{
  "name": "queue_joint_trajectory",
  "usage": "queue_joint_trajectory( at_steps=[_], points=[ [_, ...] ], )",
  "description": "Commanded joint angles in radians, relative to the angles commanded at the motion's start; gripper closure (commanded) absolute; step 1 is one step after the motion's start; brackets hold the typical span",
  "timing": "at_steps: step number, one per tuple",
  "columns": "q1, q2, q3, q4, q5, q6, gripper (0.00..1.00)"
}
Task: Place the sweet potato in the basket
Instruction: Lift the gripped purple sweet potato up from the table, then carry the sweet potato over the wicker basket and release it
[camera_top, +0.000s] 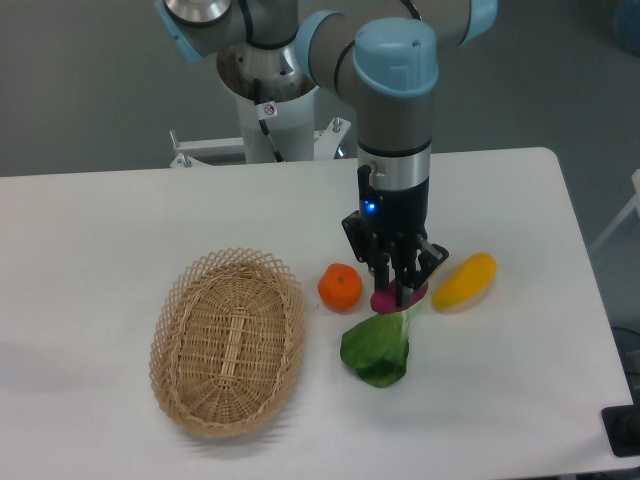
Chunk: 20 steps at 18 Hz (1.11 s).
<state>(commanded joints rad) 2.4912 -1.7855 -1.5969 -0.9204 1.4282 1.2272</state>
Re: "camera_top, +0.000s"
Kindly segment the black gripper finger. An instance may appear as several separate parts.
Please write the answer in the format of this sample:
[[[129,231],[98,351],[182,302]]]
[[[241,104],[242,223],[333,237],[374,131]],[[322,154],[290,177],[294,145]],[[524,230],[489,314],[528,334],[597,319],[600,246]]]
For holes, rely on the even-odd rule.
[[[397,307],[409,307],[433,273],[449,258],[449,251],[424,238],[400,242],[394,250]]]
[[[390,256],[382,250],[381,237],[368,228],[359,211],[345,217],[342,226],[356,260],[366,264],[373,276],[374,289],[387,290]]]

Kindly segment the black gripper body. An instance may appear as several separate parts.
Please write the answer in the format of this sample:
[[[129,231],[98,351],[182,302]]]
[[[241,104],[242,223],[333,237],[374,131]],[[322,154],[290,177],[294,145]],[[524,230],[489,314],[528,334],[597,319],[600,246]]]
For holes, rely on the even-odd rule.
[[[394,257],[402,241],[426,237],[429,179],[401,190],[383,190],[373,185],[369,164],[357,169],[359,212],[368,228],[381,237],[382,250]]]

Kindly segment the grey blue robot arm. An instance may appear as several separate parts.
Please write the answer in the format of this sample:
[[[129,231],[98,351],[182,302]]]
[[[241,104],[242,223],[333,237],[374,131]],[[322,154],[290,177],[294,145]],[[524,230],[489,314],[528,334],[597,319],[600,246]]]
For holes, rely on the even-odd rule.
[[[318,88],[354,109],[359,206],[344,231],[373,276],[376,312],[421,299],[448,256],[425,229],[437,56],[487,31],[497,4],[384,1],[305,20],[294,1],[159,1],[155,9],[187,60],[215,57],[248,162],[313,157]]]

